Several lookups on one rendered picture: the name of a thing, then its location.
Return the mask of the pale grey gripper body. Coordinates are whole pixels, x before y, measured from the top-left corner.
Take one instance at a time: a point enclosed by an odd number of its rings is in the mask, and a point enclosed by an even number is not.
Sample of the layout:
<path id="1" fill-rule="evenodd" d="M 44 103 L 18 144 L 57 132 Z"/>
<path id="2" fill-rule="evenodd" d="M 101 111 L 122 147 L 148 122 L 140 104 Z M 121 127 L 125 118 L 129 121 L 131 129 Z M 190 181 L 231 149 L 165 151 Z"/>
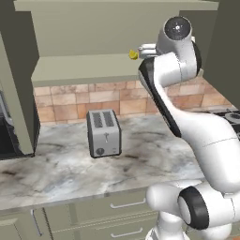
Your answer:
<path id="1" fill-rule="evenodd" d="M 145 59 L 148 57 L 156 56 L 156 44 L 155 43 L 147 43 L 143 44 L 138 48 L 139 57 L 141 59 Z"/>

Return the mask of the olive base cabinet door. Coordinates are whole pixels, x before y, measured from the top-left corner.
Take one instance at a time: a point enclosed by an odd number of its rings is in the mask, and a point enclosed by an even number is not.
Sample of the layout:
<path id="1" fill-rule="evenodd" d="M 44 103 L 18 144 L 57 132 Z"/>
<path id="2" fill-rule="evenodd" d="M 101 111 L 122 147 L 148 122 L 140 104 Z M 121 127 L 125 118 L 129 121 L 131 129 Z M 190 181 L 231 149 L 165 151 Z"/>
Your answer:
<path id="1" fill-rule="evenodd" d="M 43 232 L 38 236 L 37 228 L 30 210 L 0 215 L 0 240 L 52 240 L 41 209 L 35 209 L 39 228 Z"/>

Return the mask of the silver two-slot toaster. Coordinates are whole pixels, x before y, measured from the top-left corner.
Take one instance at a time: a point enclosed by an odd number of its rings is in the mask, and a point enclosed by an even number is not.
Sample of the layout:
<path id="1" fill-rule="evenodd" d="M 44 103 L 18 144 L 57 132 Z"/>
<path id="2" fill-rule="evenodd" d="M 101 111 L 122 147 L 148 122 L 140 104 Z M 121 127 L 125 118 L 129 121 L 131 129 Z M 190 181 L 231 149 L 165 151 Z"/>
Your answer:
<path id="1" fill-rule="evenodd" d="M 119 156 L 122 153 L 122 130 L 113 109 L 89 111 L 86 121 L 92 158 Z"/>

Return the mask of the black appliance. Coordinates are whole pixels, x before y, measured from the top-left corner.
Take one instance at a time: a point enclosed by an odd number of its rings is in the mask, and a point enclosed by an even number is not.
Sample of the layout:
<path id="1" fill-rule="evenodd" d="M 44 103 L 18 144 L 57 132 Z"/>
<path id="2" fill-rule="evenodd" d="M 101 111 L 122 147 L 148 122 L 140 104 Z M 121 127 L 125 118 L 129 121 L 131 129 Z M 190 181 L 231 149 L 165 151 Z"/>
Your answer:
<path id="1" fill-rule="evenodd" d="M 8 111 L 8 105 L 3 91 L 0 90 L 0 160 L 20 158 L 22 156 L 23 153 L 20 150 L 13 121 Z"/>

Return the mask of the olive drawer front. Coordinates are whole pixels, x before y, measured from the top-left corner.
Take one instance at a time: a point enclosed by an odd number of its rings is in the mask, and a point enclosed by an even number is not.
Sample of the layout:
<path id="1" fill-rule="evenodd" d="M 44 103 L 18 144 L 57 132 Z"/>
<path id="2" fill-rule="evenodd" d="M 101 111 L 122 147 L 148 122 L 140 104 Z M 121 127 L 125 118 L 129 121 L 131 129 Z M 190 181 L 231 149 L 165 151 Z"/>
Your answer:
<path id="1" fill-rule="evenodd" d="M 115 194 L 95 198 L 85 202 L 70 203 L 68 205 L 69 218 L 72 224 L 82 224 L 101 218 L 113 218 L 149 210 L 147 203 L 125 208 L 111 209 L 110 204 L 126 204 L 141 202 L 145 198 L 145 190 L 133 192 L 121 191 Z"/>
<path id="2" fill-rule="evenodd" d="M 52 237 L 53 240 L 144 240 L 147 233 L 155 226 L 157 218 L 156 213 L 146 213 L 106 219 L 61 231 L 53 231 Z M 143 227 L 141 233 L 119 238 L 110 236 L 111 233 L 135 232 L 141 227 Z"/>

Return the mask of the olive wall cabinet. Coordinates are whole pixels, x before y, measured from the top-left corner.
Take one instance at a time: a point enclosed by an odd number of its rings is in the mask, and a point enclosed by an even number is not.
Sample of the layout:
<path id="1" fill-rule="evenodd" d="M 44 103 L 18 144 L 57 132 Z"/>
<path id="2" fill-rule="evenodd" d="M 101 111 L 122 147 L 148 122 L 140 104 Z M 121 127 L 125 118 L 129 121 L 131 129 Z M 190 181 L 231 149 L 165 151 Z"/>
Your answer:
<path id="1" fill-rule="evenodd" d="M 32 14 L 39 59 L 36 87 L 114 83 L 138 79 L 128 52 L 154 43 L 164 22 L 177 15 L 192 23 L 206 56 L 218 3 L 205 0 L 16 0 Z"/>

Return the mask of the olive wall cabinet door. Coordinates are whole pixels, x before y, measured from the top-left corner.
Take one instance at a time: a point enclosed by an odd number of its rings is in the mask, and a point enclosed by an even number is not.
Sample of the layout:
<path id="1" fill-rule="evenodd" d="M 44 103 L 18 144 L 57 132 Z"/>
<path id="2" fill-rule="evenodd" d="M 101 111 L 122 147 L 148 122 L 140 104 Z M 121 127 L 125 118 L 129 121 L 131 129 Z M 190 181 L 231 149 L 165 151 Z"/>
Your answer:
<path id="1" fill-rule="evenodd" d="M 32 74 L 39 54 L 32 15 L 15 9 L 16 0 L 0 0 L 0 90 L 4 93 L 21 158 L 37 148 L 40 121 Z"/>
<path id="2" fill-rule="evenodd" d="M 220 0 L 203 77 L 240 110 L 240 0 Z"/>

